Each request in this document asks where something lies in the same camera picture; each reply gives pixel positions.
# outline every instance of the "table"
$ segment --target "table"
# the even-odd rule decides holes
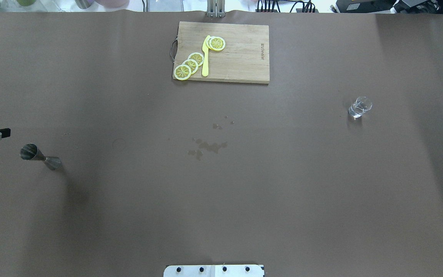
[[[172,80],[204,15],[0,14],[0,276],[443,276],[443,15],[229,12],[270,84]]]

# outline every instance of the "clear glass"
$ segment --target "clear glass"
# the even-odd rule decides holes
[[[360,96],[356,99],[355,103],[350,106],[348,113],[354,118],[358,118],[370,109],[372,109],[372,101],[366,96]]]

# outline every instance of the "yellow knife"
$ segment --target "yellow knife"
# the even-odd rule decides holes
[[[201,75],[203,75],[204,77],[207,77],[208,76],[208,52],[209,52],[209,49],[208,49],[208,45],[206,44],[206,42],[208,41],[208,39],[210,39],[210,35],[208,35],[205,39],[204,39],[204,42],[203,42],[203,48],[202,48],[202,50],[203,50],[203,54],[204,54],[204,61],[203,61],[203,69],[202,69],[202,71],[201,71]]]

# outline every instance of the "cutting board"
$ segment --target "cutting board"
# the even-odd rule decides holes
[[[201,67],[188,80],[235,83],[269,83],[269,26],[179,22],[174,68],[193,52],[203,53],[207,35],[223,37],[222,51],[209,52],[209,75]]]

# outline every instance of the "metal jigger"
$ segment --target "metal jigger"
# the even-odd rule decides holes
[[[22,147],[20,157],[25,161],[43,161],[50,170],[56,170],[61,166],[60,158],[44,156],[35,144],[26,144]]]

